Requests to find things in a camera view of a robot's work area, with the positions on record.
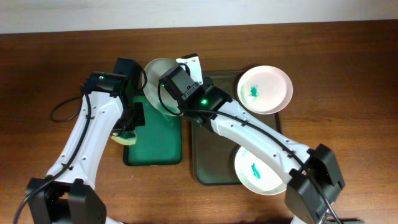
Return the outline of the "pink-white plate with stain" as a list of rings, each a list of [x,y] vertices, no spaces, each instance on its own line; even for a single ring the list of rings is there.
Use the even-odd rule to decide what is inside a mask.
[[[243,106],[253,113],[274,114],[290,103],[294,88],[284,71],[260,65],[241,75],[236,92]]]

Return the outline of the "white plate with green stain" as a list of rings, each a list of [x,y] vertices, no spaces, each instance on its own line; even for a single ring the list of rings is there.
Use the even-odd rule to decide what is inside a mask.
[[[239,181],[250,191],[260,195],[285,192],[282,179],[264,162],[243,147],[234,158],[234,169]]]

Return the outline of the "grey plate with green stain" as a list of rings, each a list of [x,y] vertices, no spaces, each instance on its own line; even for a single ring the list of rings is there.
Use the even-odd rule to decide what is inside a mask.
[[[178,103],[174,100],[167,90],[159,85],[159,79],[174,65],[182,64],[174,59],[157,58],[149,62],[144,71],[147,75],[147,84],[144,87],[144,95],[149,103],[161,113],[168,116],[181,116]]]

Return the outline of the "green yellow sponge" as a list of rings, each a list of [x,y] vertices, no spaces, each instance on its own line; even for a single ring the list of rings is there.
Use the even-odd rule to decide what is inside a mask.
[[[122,144],[124,146],[135,145],[137,142],[137,134],[136,131],[124,131],[122,133],[113,133],[111,135],[111,139],[118,144]]]

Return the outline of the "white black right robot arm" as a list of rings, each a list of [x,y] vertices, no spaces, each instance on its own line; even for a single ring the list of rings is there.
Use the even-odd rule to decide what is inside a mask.
[[[212,79],[193,79],[186,63],[174,62],[158,77],[177,102],[178,116],[239,144],[267,164],[286,185],[284,203],[304,223],[320,223],[345,187],[335,153],[324,144],[312,149],[288,139],[247,112]]]

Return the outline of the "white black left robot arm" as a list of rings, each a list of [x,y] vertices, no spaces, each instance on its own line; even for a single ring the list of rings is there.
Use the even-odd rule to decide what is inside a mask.
[[[146,73],[133,59],[119,58],[113,72],[85,80],[78,119],[45,178],[30,179],[26,198],[34,223],[114,223],[95,192],[98,166],[110,135],[145,125],[142,103],[134,102]]]

